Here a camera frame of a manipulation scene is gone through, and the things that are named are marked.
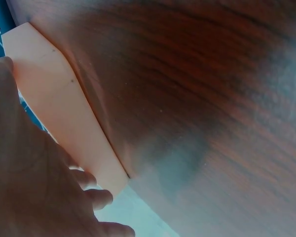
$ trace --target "brown wooden table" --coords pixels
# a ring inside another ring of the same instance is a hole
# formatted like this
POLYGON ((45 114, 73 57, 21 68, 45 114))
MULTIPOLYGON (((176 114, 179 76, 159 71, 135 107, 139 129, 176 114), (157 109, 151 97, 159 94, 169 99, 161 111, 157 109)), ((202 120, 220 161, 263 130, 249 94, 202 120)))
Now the brown wooden table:
POLYGON ((131 187, 176 232, 296 237, 296 0, 9 5, 66 55, 131 187))

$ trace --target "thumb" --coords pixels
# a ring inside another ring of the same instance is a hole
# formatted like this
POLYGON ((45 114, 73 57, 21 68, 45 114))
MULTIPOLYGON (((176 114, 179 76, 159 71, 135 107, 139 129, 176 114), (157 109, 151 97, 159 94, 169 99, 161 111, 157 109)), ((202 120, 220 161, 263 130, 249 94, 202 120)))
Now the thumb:
POLYGON ((0 63, 5 64, 5 66, 13 72, 13 61, 10 57, 2 57, 0 58, 0 63))

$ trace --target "human hand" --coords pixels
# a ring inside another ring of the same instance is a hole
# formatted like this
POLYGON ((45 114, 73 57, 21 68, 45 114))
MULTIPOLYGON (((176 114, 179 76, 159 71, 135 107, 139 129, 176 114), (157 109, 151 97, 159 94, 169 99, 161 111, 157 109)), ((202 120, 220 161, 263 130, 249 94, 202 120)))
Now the human hand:
POLYGON ((0 58, 0 236, 135 236, 128 226, 95 218, 93 210, 111 203, 112 195, 86 190, 96 179, 70 170, 77 164, 30 121, 12 70, 12 60, 0 58))

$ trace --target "wooden surface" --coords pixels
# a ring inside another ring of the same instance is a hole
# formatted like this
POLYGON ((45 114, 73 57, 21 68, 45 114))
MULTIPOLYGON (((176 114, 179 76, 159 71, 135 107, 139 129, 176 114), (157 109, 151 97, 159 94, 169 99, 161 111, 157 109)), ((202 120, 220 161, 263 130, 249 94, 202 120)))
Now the wooden surface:
POLYGON ((296 0, 10 8, 67 56, 131 187, 177 233, 296 237, 296 0))

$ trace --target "finger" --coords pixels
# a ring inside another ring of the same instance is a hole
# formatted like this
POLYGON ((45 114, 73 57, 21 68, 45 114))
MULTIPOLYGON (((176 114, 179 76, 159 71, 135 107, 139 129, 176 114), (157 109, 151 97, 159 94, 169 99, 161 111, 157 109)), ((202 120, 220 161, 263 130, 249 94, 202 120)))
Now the finger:
POLYGON ((100 226, 108 237, 135 237, 135 231, 129 226, 111 222, 100 222, 100 226))
POLYGON ((13 61, 10 57, 0 58, 0 63, 3 63, 11 72, 13 72, 13 61))
POLYGON ((78 169, 79 165, 77 164, 77 162, 75 162, 75 160, 65 151, 64 148, 62 148, 60 145, 57 144, 57 147, 59 148, 59 157, 63 160, 63 162, 65 163, 65 165, 69 168, 69 169, 78 169))
POLYGON ((72 169, 70 172, 74 175, 75 179, 83 190, 97 185, 96 178, 89 172, 84 172, 77 169, 72 169))
POLYGON ((101 210, 113 202, 113 195, 108 190, 89 189, 84 192, 91 199, 93 210, 101 210))

